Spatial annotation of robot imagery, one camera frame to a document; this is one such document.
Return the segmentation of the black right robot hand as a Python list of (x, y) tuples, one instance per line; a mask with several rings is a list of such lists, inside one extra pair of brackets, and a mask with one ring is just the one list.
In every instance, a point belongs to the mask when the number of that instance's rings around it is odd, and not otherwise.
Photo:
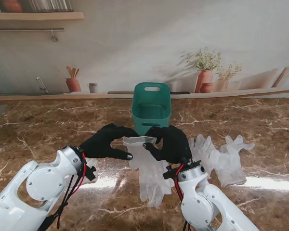
[(171, 164), (187, 164), (192, 159), (189, 143), (186, 135), (175, 126), (152, 127), (145, 134), (155, 137), (156, 144), (162, 140), (162, 148), (156, 148), (152, 143), (146, 142), (143, 147), (157, 160), (165, 160)]

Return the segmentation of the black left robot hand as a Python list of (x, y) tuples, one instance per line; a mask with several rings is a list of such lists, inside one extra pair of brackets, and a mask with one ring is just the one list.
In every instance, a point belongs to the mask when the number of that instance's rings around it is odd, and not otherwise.
[(132, 129), (124, 126), (108, 124), (103, 126), (94, 135), (79, 146), (79, 150), (87, 158), (115, 158), (121, 160), (132, 160), (133, 156), (129, 152), (114, 149), (111, 142), (123, 137), (138, 137), (139, 135)]

